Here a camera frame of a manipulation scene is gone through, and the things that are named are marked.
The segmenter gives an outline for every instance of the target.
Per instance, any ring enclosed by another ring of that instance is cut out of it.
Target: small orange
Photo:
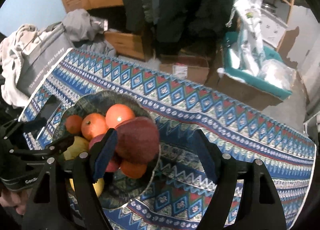
[[[115,128],[118,124],[135,118],[134,112],[124,104],[114,104],[106,113],[106,124],[109,128]]]
[[[88,141],[92,140],[95,136],[105,134],[108,131],[106,119],[99,113],[92,113],[83,119],[81,125],[81,132],[83,137]]]
[[[66,129],[71,134],[78,134],[81,132],[82,118],[79,115],[71,115],[66,119]]]
[[[135,164],[126,160],[122,160],[120,169],[127,177],[137,179],[141,178],[143,174],[145,174],[147,170],[147,164]]]

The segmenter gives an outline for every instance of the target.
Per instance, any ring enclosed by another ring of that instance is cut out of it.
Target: white container
[[[277,48],[279,42],[284,35],[287,24],[281,19],[277,18],[275,15],[261,9],[261,34],[263,41],[270,44],[274,48]]]

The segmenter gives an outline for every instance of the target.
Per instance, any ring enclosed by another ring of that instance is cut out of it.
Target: blue wall
[[[44,28],[65,15],[61,0],[6,0],[0,8],[0,32],[9,36],[22,24]]]

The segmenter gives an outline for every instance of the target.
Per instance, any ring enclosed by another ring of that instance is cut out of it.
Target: metal screw
[[[82,153],[80,153],[79,156],[80,156],[80,158],[85,159],[88,156],[88,153],[82,152]]]
[[[54,157],[50,157],[49,159],[47,159],[47,163],[48,164],[54,163]]]
[[[222,158],[228,160],[228,159],[231,158],[231,155],[230,155],[229,153],[223,153],[223,154],[222,154]]]
[[[260,159],[256,159],[256,164],[260,166],[260,165],[262,165],[262,164],[263,164],[263,161],[262,161],[262,160],[260,160]]]

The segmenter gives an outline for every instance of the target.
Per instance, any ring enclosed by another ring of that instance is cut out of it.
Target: wooden drawer
[[[145,60],[142,36],[108,31],[104,33],[104,36],[118,54]]]

